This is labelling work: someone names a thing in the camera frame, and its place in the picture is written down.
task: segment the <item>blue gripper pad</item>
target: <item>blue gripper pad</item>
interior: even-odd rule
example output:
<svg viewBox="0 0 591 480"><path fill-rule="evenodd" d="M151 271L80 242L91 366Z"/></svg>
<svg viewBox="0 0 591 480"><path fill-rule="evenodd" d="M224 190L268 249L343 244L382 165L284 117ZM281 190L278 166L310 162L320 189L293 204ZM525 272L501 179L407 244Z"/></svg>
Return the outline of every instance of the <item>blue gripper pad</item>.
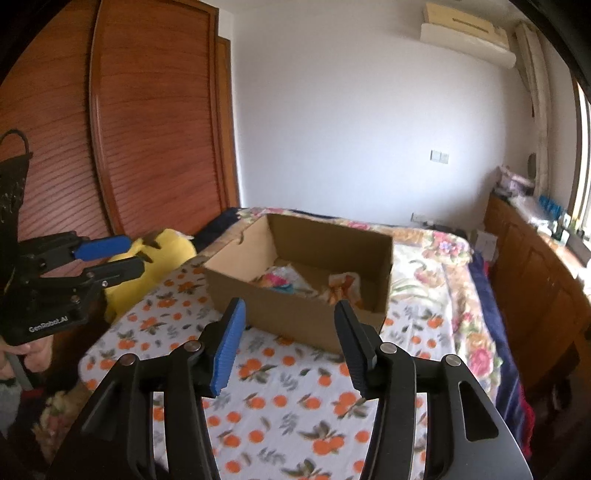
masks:
<svg viewBox="0 0 591 480"><path fill-rule="evenodd" d="M74 257L89 262L125 253L130 248L131 240L125 235L110 236L82 243L74 252Z"/></svg>
<svg viewBox="0 0 591 480"><path fill-rule="evenodd" d="M246 304L242 299L234 299L226 309L220 322L226 321L226 331L222 336L215 356L213 357L213 374L209 387L215 396L228 384L232 367L238 351L240 337L246 326Z"/></svg>

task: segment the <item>light switch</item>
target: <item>light switch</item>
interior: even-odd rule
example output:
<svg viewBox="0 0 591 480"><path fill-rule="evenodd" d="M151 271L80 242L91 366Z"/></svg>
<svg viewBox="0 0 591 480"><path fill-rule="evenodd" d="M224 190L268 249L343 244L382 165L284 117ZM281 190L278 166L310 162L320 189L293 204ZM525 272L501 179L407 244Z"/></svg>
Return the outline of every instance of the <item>light switch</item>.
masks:
<svg viewBox="0 0 591 480"><path fill-rule="evenodd" d="M431 150L431 161L437 163L449 163L449 153L438 152L437 150Z"/></svg>

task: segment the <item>curtain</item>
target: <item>curtain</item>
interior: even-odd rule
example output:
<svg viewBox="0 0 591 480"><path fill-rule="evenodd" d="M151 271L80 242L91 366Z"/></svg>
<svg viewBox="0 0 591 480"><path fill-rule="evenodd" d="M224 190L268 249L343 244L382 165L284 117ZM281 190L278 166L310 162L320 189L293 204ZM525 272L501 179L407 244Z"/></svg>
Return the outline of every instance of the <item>curtain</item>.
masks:
<svg viewBox="0 0 591 480"><path fill-rule="evenodd" d="M548 164L548 119L550 117L550 82L548 70L537 33L526 23L520 23L515 33L525 65L531 100L534 104L536 145L536 174L534 194L547 195L550 187Z"/></svg>

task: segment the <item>bed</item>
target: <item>bed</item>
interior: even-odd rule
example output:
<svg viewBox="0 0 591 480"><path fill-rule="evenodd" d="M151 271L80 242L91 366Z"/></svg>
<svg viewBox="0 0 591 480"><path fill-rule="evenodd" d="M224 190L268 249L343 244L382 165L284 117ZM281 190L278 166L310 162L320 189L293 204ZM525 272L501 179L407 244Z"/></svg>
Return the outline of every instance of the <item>bed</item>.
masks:
<svg viewBox="0 0 591 480"><path fill-rule="evenodd" d="M206 324L218 320L201 264L266 213L306 216L278 209L240 210L236 223L222 219L207 235L196 236L199 247L214 241L115 323L80 361L80 379L88 389L97 387L123 353L133 352L142 359L166 355L197 339ZM316 219L393 237L391 296L382 339L422 358L460 355L495 401L502 361L470 276L468 243L436 231ZM415 406L411 478L421 479L425 396L419 394ZM353 389L342 356L250 328L242 335L228 386L218 398L204 400L203 407L222 478L353 480L363 468L376 401L365 401ZM156 393L154 452L157 462L166 467L163 420L162 395Z"/></svg>

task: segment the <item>plastic bag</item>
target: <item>plastic bag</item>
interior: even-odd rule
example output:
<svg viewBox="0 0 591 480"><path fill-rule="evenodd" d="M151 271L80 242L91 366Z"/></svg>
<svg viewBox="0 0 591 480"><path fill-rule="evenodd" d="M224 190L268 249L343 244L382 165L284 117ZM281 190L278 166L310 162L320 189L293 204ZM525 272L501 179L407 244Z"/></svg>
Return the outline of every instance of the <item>plastic bag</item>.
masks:
<svg viewBox="0 0 591 480"><path fill-rule="evenodd" d="M330 305L335 305L339 300L349 300L351 305L363 309L361 299L361 278L355 272L345 272L329 276L329 288L320 296Z"/></svg>
<svg viewBox="0 0 591 480"><path fill-rule="evenodd" d="M316 297L318 292L291 265L286 267L270 267L257 278L255 285L271 288L283 293L300 295L302 297Z"/></svg>

